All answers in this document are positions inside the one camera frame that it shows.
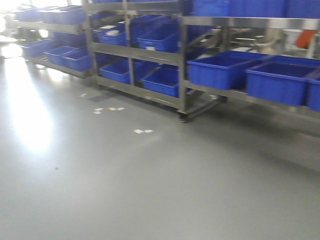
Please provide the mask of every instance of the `plastic crate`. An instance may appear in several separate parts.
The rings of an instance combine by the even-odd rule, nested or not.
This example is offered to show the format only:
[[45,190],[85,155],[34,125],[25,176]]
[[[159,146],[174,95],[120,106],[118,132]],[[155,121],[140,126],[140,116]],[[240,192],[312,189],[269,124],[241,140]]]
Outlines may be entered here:
[[45,39],[24,44],[21,47],[23,50],[23,54],[30,57],[37,57],[43,55],[44,52],[56,48],[56,42],[49,39]]
[[286,9],[287,0],[230,0],[231,17],[283,18]]
[[30,7],[23,10],[14,11],[16,18],[22,22],[33,21],[41,18],[41,14],[38,12],[39,8]]
[[170,20],[170,16],[168,15],[144,15],[139,16],[131,20],[132,25],[143,26],[144,33],[152,31],[158,27],[161,27],[165,22]]
[[294,64],[294,65],[313,67],[313,68],[320,67],[319,59],[277,55],[277,56],[269,56],[265,60],[269,62],[279,63],[279,64]]
[[230,12],[229,0],[193,0],[195,16],[227,17]]
[[56,23],[56,16],[55,12],[57,12],[62,7],[53,6],[48,9],[39,10],[38,12],[41,15],[42,21],[47,24],[55,24]]
[[157,50],[174,53],[179,49],[179,32],[175,27],[168,25],[159,27],[153,31],[138,37],[141,49]]
[[145,89],[177,98],[179,96],[178,76],[177,68],[163,65],[144,77],[142,82]]
[[[142,79],[148,72],[158,66],[155,62],[149,61],[134,61],[134,76],[135,80]],[[112,79],[121,83],[130,84],[129,62],[126,59],[118,60],[114,63],[100,68],[100,73],[103,77]]]
[[95,61],[97,66],[100,68],[111,61],[117,60],[119,57],[115,55],[105,54],[101,52],[95,53]]
[[289,105],[303,105],[307,94],[307,75],[316,68],[267,62],[247,69],[247,94]]
[[316,111],[320,111],[320,76],[308,79],[308,101],[307,106]]
[[265,54],[226,51],[216,56],[188,61],[191,83],[217,88],[237,89],[246,84],[245,70],[262,62]]
[[63,58],[65,61],[65,66],[70,69],[83,72],[92,68],[92,60],[88,50],[86,49],[74,51],[66,56],[63,56]]
[[55,13],[57,24],[80,24],[86,21],[85,11],[81,6],[66,6],[60,8]]
[[320,19],[319,0],[289,0],[288,18]]
[[[107,32],[112,30],[118,30],[119,34],[115,36],[107,35]],[[137,38],[144,33],[144,29],[142,25],[136,25],[131,28],[131,42],[133,44],[137,43]],[[127,46],[127,33],[126,27],[124,24],[119,24],[114,28],[103,30],[97,34],[98,40],[100,43],[103,44],[113,44],[113,45],[120,45],[120,46]]]
[[66,56],[74,51],[79,50],[76,47],[70,47],[70,46],[61,46],[55,49],[52,49],[50,51],[45,52],[44,54],[46,54],[49,58],[49,61],[53,64],[57,64],[57,65],[61,65],[64,66],[65,63],[65,59],[63,58],[63,56]]
[[80,41],[86,40],[86,34],[72,34],[72,33],[65,33],[65,32],[54,32],[53,37],[56,40],[66,40],[66,41]]

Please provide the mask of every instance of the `white paper debris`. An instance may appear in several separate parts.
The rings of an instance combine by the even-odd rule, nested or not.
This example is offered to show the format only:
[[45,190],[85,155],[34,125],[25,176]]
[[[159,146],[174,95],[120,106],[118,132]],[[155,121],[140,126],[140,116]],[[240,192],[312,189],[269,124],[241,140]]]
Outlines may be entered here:
[[142,131],[142,130],[140,130],[140,129],[136,129],[136,130],[134,130],[134,132],[135,132],[136,134],[143,134],[143,133],[144,133],[144,131]]
[[156,48],[154,46],[147,46],[145,49],[150,50],[150,51],[156,50]]

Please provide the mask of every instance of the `metal shelving rack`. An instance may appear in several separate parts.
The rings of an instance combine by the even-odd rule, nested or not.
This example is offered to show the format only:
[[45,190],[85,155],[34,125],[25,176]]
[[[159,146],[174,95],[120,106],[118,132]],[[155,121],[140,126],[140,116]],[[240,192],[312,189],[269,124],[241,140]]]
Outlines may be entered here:
[[[88,25],[90,21],[90,15],[98,12],[112,12],[116,15],[123,16],[125,20],[126,32],[130,33],[130,19],[135,15],[143,14],[156,14],[156,15],[178,15],[182,16],[182,1],[181,0],[167,0],[167,1],[153,1],[153,2],[128,2],[124,0],[123,2],[106,2],[106,3],[90,3],[88,0],[83,0],[82,4],[87,14]],[[88,46],[91,51],[92,56],[95,52],[110,54],[120,57],[126,57],[129,61],[130,70],[130,83],[125,84],[105,77],[100,77],[98,73],[98,68],[94,62],[94,78],[95,84],[97,86],[105,86],[108,88],[116,89],[134,96],[149,99],[151,101],[161,103],[166,106],[170,106],[175,109],[181,109],[185,102],[185,95],[180,97],[173,97],[165,95],[162,93],[150,91],[144,89],[135,84],[133,59],[144,60],[149,62],[155,62],[160,64],[167,64],[178,66],[180,73],[183,73],[185,63],[184,63],[184,48],[181,46],[179,53],[163,52],[163,51],[152,51],[141,48],[135,48],[131,45],[131,34],[127,34],[127,46],[111,45],[93,42],[92,39],[92,28],[88,28]]]
[[[275,18],[275,17],[207,17],[207,16],[183,16],[182,17],[183,32],[187,30],[187,25],[198,26],[221,26],[223,28],[273,28],[273,29],[302,29],[302,30],[320,30],[320,19],[303,19],[303,18]],[[245,91],[240,90],[221,90],[213,87],[193,84],[185,79],[180,82],[181,91],[185,89],[193,89],[208,93],[211,95],[224,98],[215,101],[224,102],[226,98],[236,99],[248,103],[258,104],[262,106],[277,108],[303,116],[319,118],[320,112],[309,109],[306,106],[292,106],[280,102],[274,102],[262,98],[248,96]],[[186,121],[188,117],[188,108],[184,107],[179,110],[180,118]]]

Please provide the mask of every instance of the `wheel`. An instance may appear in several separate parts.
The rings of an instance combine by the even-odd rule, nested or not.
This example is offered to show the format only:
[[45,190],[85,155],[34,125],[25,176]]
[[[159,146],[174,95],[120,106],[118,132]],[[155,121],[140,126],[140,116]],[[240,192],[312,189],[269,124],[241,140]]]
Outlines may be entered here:
[[220,98],[220,100],[221,100],[221,102],[222,102],[223,104],[225,104],[226,102],[228,102],[228,97],[226,97],[226,96],[220,96],[219,98]]
[[185,113],[179,113],[180,122],[187,123],[188,122],[188,115]]

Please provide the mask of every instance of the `floor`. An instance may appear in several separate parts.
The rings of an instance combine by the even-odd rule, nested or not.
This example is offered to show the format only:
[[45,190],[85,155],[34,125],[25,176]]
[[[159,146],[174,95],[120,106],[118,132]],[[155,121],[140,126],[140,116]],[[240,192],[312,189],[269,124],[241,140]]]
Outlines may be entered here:
[[320,239],[320,120],[231,100],[181,123],[20,57],[0,109],[1,240]]

